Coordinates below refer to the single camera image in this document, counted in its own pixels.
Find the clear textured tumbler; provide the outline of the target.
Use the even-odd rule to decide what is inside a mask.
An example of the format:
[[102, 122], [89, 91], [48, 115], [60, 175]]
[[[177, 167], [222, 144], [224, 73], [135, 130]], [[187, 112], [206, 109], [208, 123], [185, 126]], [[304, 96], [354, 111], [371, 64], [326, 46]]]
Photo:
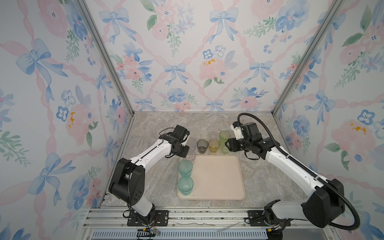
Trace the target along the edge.
[[190, 161], [192, 164], [194, 164], [195, 159], [196, 159], [196, 153], [195, 151], [189, 150], [186, 158], [186, 160]]

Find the teal textured tumbler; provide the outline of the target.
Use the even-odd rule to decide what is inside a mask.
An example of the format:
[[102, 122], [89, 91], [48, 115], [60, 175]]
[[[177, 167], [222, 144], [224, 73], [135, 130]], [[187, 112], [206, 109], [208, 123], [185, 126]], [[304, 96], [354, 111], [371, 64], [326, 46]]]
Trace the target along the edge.
[[194, 187], [194, 181], [189, 176], [183, 176], [178, 180], [178, 188], [182, 195], [188, 196]]
[[182, 177], [190, 177], [193, 171], [193, 163], [189, 160], [182, 160], [179, 162], [178, 170]]

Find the clear smooth tall tumbler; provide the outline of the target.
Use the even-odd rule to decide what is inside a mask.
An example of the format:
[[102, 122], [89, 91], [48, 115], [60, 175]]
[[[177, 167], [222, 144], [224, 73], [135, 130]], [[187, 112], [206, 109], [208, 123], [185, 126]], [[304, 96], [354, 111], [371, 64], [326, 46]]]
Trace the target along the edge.
[[197, 140], [195, 138], [189, 138], [187, 141], [187, 146], [189, 147], [189, 153], [195, 152], [197, 147]]

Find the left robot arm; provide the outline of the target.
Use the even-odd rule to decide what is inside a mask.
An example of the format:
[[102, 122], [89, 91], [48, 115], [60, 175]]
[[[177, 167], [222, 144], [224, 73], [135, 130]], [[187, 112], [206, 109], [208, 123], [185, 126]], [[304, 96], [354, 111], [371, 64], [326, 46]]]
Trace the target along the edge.
[[152, 218], [156, 207], [144, 197], [146, 171], [162, 158], [186, 157], [189, 137], [190, 131], [177, 125], [168, 133], [161, 131], [157, 141], [144, 152], [130, 159], [121, 158], [113, 172], [109, 192], [142, 218]]

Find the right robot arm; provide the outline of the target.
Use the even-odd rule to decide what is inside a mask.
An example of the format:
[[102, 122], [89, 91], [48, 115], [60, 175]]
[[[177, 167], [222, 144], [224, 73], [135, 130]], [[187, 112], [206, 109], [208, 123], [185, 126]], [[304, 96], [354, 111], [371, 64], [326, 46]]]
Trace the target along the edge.
[[263, 138], [256, 123], [231, 125], [234, 138], [225, 145], [231, 152], [251, 152], [284, 172], [305, 193], [303, 201], [274, 200], [264, 207], [262, 220], [269, 226], [276, 226], [283, 220], [309, 221], [314, 226], [324, 228], [345, 212], [346, 204], [324, 183], [328, 183], [339, 193], [344, 186], [338, 180], [329, 181], [304, 166], [271, 137]]

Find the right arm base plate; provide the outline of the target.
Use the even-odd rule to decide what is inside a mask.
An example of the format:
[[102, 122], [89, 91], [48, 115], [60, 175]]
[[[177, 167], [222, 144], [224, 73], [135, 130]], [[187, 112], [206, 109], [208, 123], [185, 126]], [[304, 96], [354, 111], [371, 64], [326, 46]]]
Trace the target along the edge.
[[244, 219], [246, 224], [252, 227], [281, 227], [288, 219], [278, 219], [274, 214], [265, 210], [247, 211], [248, 216]]

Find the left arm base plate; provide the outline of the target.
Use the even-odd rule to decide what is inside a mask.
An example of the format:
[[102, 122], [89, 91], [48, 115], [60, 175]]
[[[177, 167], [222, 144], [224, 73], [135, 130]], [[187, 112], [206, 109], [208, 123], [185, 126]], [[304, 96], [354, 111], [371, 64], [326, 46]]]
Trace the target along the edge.
[[154, 210], [151, 211], [146, 217], [137, 213], [137, 211], [130, 211], [127, 218], [128, 227], [166, 227], [169, 222], [168, 210]]

